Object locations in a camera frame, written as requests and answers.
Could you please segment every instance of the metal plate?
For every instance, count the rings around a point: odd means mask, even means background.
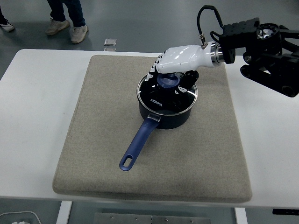
[[[209,218],[95,213],[93,224],[210,224]]]
[[[93,224],[151,224],[151,215],[95,213]]]
[[[104,51],[116,51],[116,48],[104,48]]]
[[[210,224],[209,218],[152,216],[152,224]]]
[[[115,46],[116,45],[116,39],[106,39],[104,42],[105,46]]]

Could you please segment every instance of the konka logo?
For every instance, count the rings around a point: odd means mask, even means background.
[[[153,103],[155,103],[155,104],[158,104],[159,106],[162,106],[162,104],[159,103],[158,101],[156,101],[156,100],[154,100],[154,99],[150,99],[150,100],[151,100],[151,102],[153,102]]]

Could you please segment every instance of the blue handle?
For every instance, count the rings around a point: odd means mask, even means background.
[[[130,146],[120,162],[120,168],[123,171],[129,171],[134,165],[139,153],[141,152],[146,140],[150,136],[151,132],[159,125],[159,121],[152,119],[148,116],[142,123],[135,137],[133,138]],[[125,166],[127,159],[131,159],[128,166]]]

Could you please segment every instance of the person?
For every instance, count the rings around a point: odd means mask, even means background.
[[[10,32],[14,30],[14,26],[8,22],[7,19],[4,18],[1,6],[0,6],[0,26],[4,29],[6,32]]]
[[[74,31],[71,36],[72,43],[80,43],[85,39],[88,27],[85,24],[83,18],[83,12],[80,0],[48,0],[48,4],[51,8],[50,16],[51,23],[46,30],[47,35],[55,35],[59,31],[68,28],[70,22],[66,20],[64,15],[63,3],[68,9],[70,19],[74,25]]]

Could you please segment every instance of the shoe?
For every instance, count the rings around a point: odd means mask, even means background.
[[[71,42],[72,43],[80,43],[85,39],[86,33],[88,31],[88,27],[82,26],[82,27],[75,27],[73,35],[71,36]]]
[[[14,30],[14,26],[6,20],[6,24],[0,24],[0,26],[4,29],[5,32],[10,32]]]
[[[70,22],[68,22],[67,20],[60,22],[60,21],[51,19],[51,24],[48,27],[48,29],[46,30],[46,35],[52,36],[52,35],[58,33],[59,31],[65,29],[65,28],[68,28],[69,26],[70,26]]]

